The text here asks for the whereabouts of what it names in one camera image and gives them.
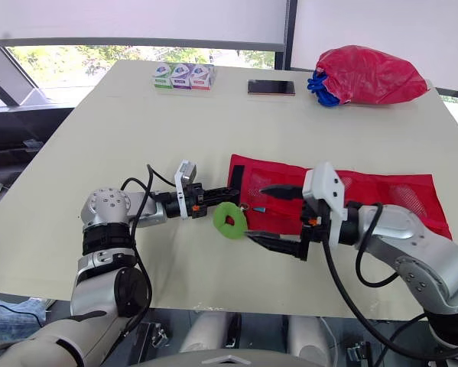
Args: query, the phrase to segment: red plastic bag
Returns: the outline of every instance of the red plastic bag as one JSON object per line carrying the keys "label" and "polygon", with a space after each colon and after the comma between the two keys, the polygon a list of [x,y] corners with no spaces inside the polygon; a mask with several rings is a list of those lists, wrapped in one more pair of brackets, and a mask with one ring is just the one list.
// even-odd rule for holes
{"label": "red plastic bag", "polygon": [[[250,230],[285,235],[301,231],[302,200],[279,200],[259,192],[273,184],[303,186],[308,168],[232,155],[228,185],[240,191],[239,203],[248,204],[245,212]],[[432,232],[451,239],[450,229],[437,199],[430,174],[361,174],[337,171],[346,188],[345,203],[357,201],[395,204],[414,212]],[[264,208],[264,212],[255,208]]]}
{"label": "red plastic bag", "polygon": [[346,102],[407,102],[427,91],[426,81],[408,61],[363,46],[345,46],[320,55],[317,75],[327,91]]}

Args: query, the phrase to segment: smartphone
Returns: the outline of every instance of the smartphone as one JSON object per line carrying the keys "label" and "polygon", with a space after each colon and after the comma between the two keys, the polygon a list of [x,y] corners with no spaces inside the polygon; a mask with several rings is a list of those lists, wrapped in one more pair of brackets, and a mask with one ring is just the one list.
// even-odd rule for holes
{"label": "smartphone", "polygon": [[295,85],[287,80],[249,80],[247,82],[247,93],[294,96]]}

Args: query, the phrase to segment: small box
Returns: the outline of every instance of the small box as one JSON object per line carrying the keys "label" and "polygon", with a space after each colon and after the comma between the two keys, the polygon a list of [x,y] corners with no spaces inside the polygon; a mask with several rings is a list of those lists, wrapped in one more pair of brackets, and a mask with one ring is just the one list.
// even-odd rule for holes
{"label": "small box", "polygon": [[156,88],[169,88],[172,89],[171,75],[174,71],[174,65],[171,63],[159,63],[156,68],[152,81]]}
{"label": "small box", "polygon": [[171,74],[171,84],[174,88],[191,89],[190,75],[193,71],[192,63],[179,63]]}
{"label": "small box", "polygon": [[215,80],[215,67],[210,64],[197,64],[190,75],[192,89],[210,90]]}

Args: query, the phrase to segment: white table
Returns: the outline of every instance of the white table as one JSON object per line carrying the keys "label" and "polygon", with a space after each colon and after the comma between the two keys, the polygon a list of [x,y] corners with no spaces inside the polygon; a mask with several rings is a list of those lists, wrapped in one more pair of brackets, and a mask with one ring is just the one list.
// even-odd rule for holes
{"label": "white table", "polygon": [[[226,185],[232,153],[304,167],[330,161],[373,174],[432,173],[458,242],[458,125],[435,89],[396,106],[327,109],[307,92],[307,73],[220,67],[206,92],[155,89],[153,69],[118,62],[1,201],[0,292],[70,299],[88,194],[130,176],[147,180],[146,163],[172,177],[184,158],[197,163],[205,188]],[[294,80],[297,95],[248,96],[248,79]],[[156,180],[154,189],[168,187]],[[223,238],[210,214],[139,229],[137,239],[154,307],[351,316],[320,245],[302,262]],[[400,320],[421,312],[400,280],[363,287],[355,256],[349,246],[334,253],[366,316]],[[368,257],[363,268],[375,281],[391,273]]]}

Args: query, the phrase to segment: green box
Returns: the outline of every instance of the green box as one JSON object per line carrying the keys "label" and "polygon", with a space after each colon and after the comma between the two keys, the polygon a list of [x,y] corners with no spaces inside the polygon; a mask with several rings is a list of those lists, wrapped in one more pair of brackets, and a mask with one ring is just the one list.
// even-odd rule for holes
{"label": "green box", "polygon": [[156,88],[173,88],[171,83],[171,74],[174,71],[175,64],[159,63],[152,75],[152,82]]}

